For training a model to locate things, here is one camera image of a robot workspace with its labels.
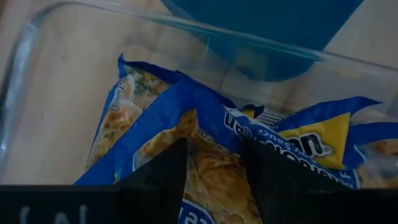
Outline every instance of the wooden surface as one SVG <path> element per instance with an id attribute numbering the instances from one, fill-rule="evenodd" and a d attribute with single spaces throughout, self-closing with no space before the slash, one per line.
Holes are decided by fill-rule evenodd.
<path id="1" fill-rule="evenodd" d="M 125 1 L 140 5 L 146 9 L 167 12 L 166 8 L 158 0 Z M 1 71 L 4 71 L 12 43 L 16 39 L 21 25 L 27 20 L 29 12 L 49 3 L 51 3 L 51 0 L 12 0 L 6 3 L 0 20 Z M 396 41 L 398 40 L 398 30 L 395 28 L 396 21 L 398 21 L 397 9 L 398 2 L 394 0 L 365 1 L 330 42 L 326 48 L 327 51 L 398 67 L 398 41 Z M 87 55 L 89 59 L 82 60 L 84 54 L 87 54 L 85 50 L 102 46 L 96 45 L 99 41 L 95 41 L 95 34 L 82 29 L 87 24 L 77 22 L 90 22 L 95 18 L 84 19 L 76 15 L 80 14 L 70 11 L 63 15 L 65 19 L 59 18 L 59 22 L 53 24 L 52 28 L 54 30 L 57 30 L 58 27 L 66 27 L 70 32 L 65 32 L 64 30 L 51 32 L 52 36 L 48 37 L 48 40 L 53 42 L 47 43 L 47 45 L 53 46 L 53 48 L 47 47 L 43 49 L 44 52 L 54 51 L 54 54 L 48 60 L 51 62 L 56 61 L 57 63 L 49 65 L 46 64 L 45 60 L 40 60 L 40 63 L 34 68 L 34 73 L 39 75 L 36 75 L 30 81 L 28 101 L 24 105 L 24 110 L 18 123 L 17 136 L 9 155 L 4 179 L 5 183 L 67 184 L 72 183 L 83 172 L 95 127 L 100 118 L 103 101 L 110 86 L 116 80 L 116 68 L 109 68 L 106 63 L 101 67 L 98 63 L 108 62 L 115 58 Z M 128 20 L 124 22 L 126 27 L 128 27 L 126 28 L 126 33 L 136 29 L 136 27 L 128 26 Z M 122 34 L 116 36 L 113 32 L 117 30 L 117 27 L 114 25 L 111 21 L 104 20 L 102 27 L 109 29 L 108 34 L 97 38 L 120 41 L 120 43 L 134 42 L 134 38 L 122 39 Z M 175 49 L 174 53 L 177 56 L 179 50 L 189 51 L 192 52 L 195 58 L 205 55 L 211 57 L 211 61 L 222 65 L 222 59 L 209 52 L 201 42 L 195 41 L 183 33 L 175 35 L 178 32 L 175 29 L 158 30 L 156 28 L 156 25 L 140 27 L 140 31 L 150 34 L 146 35 L 145 39 L 141 39 L 143 43 L 147 43 L 147 48 L 154 47 L 160 52 L 162 50 Z M 59 36 L 59 34 L 67 34 L 68 36 Z M 173 42 L 170 41 L 170 38 L 175 36 L 180 36 L 180 38 L 174 39 Z M 62 40 L 65 39 L 69 41 L 75 40 L 75 42 L 79 43 L 81 41 L 80 37 L 91 38 L 92 41 L 87 45 L 81 46 L 67 45 L 69 42 L 57 44 L 63 43 Z M 114 46 L 109 46 L 108 50 L 117 50 L 118 52 L 125 50 L 130 52 L 127 53 L 127 56 L 131 59 L 134 59 L 134 54 L 139 54 L 139 58 L 146 58 L 147 61 L 164 67 L 183 68 L 184 71 L 194 75 L 197 72 L 195 68 L 182 65 L 178 60 L 165 58 L 161 54 L 153 54 L 153 51 L 146 49 L 137 47 L 124 49 L 123 45 L 120 45 L 115 49 Z M 73 58 L 70 57 L 71 55 L 81 56 Z M 80 65 L 82 69 L 86 68 L 87 71 L 90 71 L 90 74 L 70 73 L 73 68 L 68 68 L 68 64 Z M 90 65 L 98 66 L 94 70 L 97 74 L 92 73 Z M 64 69 L 55 72 L 55 68 Z M 228 80 L 224 80 L 222 90 L 229 95 L 251 98 L 258 102 L 263 100 L 262 96 L 272 94 L 278 102 L 285 102 L 285 104 L 280 103 L 278 109 L 283 109 L 285 106 L 297 109 L 308 106 L 306 104 L 311 102 L 308 99 L 308 94 L 301 94 L 304 89 L 306 93 L 313 92 L 320 98 L 328 98 L 330 94 L 338 96 L 339 91 L 337 90 L 333 93 L 328 91 L 325 92 L 327 95 L 319 96 L 322 91 L 319 91 L 319 86 L 314 86 L 316 83 L 323 81 L 323 77 L 319 75 L 321 71 L 322 68 L 319 68 L 318 71 L 317 68 L 314 68 L 310 73 L 303 76 L 299 82 L 286 82 L 282 86 L 273 83 L 253 82 L 247 78 L 230 75 Z M 228 70 L 226 72 L 234 73 L 236 71 Z M 199 80 L 203 78 L 201 81 L 206 82 L 213 88 L 220 88 L 218 86 L 220 79 L 216 75 L 198 75 L 197 78 Z M 334 80 L 339 79 L 331 79 L 327 82 L 328 86 L 326 87 L 332 88 L 339 85 L 339 83 L 333 83 Z M 47 82 L 48 85 L 43 86 L 41 84 L 43 82 Z M 91 87 L 76 85 L 73 82 L 91 83 Z M 383 81 L 380 81 L 379 86 L 383 85 L 388 85 L 389 88 L 395 87 L 394 83 L 383 83 Z M 367 88 L 369 86 L 362 86 L 364 91 L 370 92 L 371 90 L 367 90 Z"/>

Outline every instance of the glass dish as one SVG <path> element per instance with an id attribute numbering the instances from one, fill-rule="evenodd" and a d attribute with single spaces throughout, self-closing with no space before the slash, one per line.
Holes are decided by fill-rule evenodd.
<path id="1" fill-rule="evenodd" d="M 208 46 L 230 42 L 228 60 Z M 395 121 L 397 70 L 273 40 L 102 1 L 56 2 L 22 27 L 5 71 L 1 177 L 7 184 L 71 184 L 82 175 L 117 58 L 187 73 L 240 103 L 289 114 L 350 96 L 383 101 L 358 123 Z M 298 78 L 265 82 L 286 71 L 280 57 L 311 65 Z M 250 77 L 241 73 L 250 71 Z"/>

